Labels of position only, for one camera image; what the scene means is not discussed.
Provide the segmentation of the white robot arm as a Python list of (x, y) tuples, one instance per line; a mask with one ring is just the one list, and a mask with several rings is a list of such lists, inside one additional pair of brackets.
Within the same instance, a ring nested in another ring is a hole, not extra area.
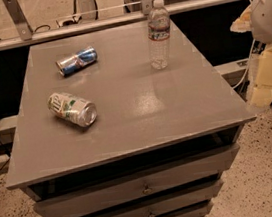
[(232, 23), (230, 31), (252, 32), (254, 40), (266, 47), (260, 55), (249, 58), (250, 105), (265, 107), (272, 103), (272, 0), (252, 0), (250, 6)]

